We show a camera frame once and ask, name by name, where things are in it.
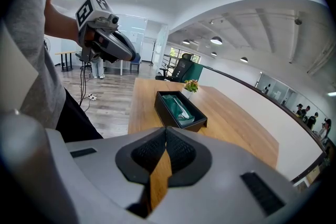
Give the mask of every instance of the ceiling light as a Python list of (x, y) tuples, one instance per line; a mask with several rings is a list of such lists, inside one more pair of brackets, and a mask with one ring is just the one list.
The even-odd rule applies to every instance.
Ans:
[(240, 59), (241, 61), (243, 61), (243, 62), (248, 62), (248, 60), (247, 60), (247, 58), (246, 57), (241, 57), (241, 59)]
[(220, 37), (213, 37), (212, 39), (210, 39), (210, 41), (214, 44), (217, 44), (217, 45), (223, 44), (223, 41)]

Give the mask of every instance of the desk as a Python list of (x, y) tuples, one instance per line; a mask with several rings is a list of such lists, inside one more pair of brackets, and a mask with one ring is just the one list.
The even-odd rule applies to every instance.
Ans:
[[(157, 91), (181, 91), (182, 83), (136, 78), (131, 103), (128, 133), (162, 127), (154, 108)], [(207, 127), (198, 133), (236, 144), (276, 168), (278, 142), (245, 110), (213, 87), (201, 86), (190, 101), (208, 118)], [(151, 204), (154, 209), (167, 191), (172, 175), (165, 151), (151, 175)]]
[(62, 72), (64, 72), (63, 54), (65, 54), (65, 67), (66, 67), (66, 72), (67, 72), (67, 71), (69, 71), (67, 54), (70, 54), (70, 70), (71, 70), (72, 69), (71, 54), (75, 54), (75, 53), (76, 53), (76, 51), (63, 51), (63, 52), (57, 52), (57, 53), (55, 53), (55, 55), (60, 55), (61, 54)]

